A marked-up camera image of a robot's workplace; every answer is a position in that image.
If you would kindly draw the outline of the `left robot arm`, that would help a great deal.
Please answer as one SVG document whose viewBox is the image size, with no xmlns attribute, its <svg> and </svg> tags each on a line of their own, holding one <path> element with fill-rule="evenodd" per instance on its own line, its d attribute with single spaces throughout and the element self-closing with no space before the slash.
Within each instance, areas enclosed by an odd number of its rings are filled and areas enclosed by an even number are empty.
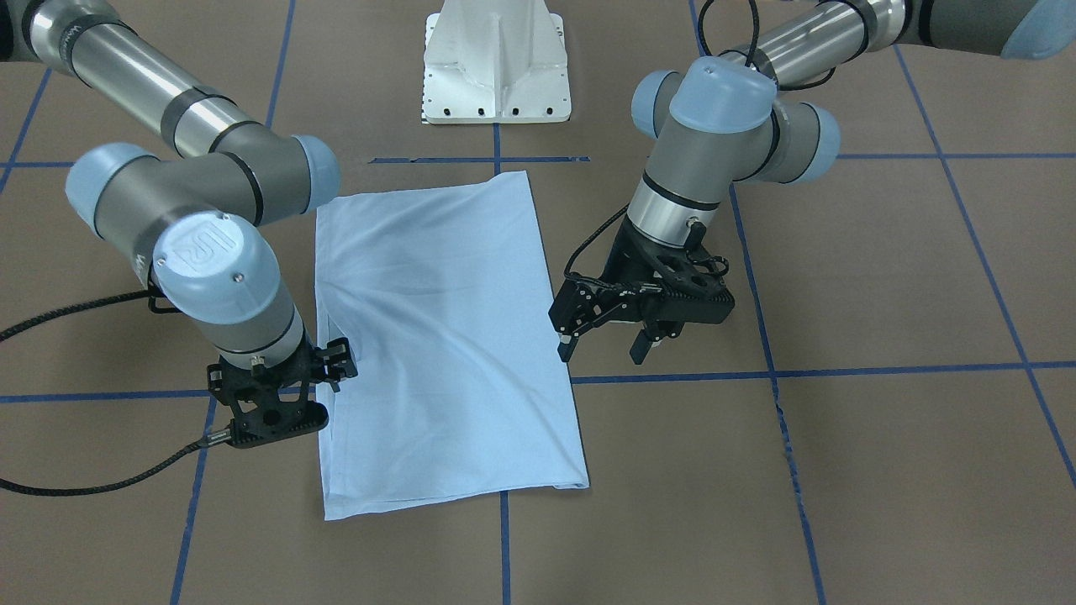
<svg viewBox="0 0 1076 605">
<path fill-rule="evenodd" d="M 564 269 L 549 311 L 561 360 L 608 322 L 641 326 L 631 346 L 640 364 L 686 324 L 730 316 L 730 264 L 703 240 L 731 185 L 810 182 L 841 145 L 833 115 L 787 104 L 781 93 L 893 45 L 1038 61 L 1072 42 L 1072 1 L 819 1 L 776 29 L 754 29 L 746 45 L 705 51 L 684 73 L 650 73 L 631 99 L 631 118 L 656 145 L 631 202 L 612 217 L 619 229 L 601 275 Z"/>
</svg>

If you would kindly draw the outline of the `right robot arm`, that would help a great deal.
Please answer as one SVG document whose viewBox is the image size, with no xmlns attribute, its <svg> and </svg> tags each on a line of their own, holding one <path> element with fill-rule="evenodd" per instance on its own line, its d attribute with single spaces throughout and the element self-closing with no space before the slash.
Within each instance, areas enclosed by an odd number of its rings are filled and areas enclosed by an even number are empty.
<svg viewBox="0 0 1076 605">
<path fill-rule="evenodd" d="M 340 184 L 335 155 L 312 137 L 280 138 L 223 93 L 148 45 L 105 1 L 4 1 L 3 61 L 37 62 L 100 92 L 178 153 L 160 161 L 105 145 L 71 165 L 66 194 L 93 233 L 118 247 L 161 297 L 153 249 L 180 219 L 233 219 L 242 229 L 309 213 Z"/>
</svg>

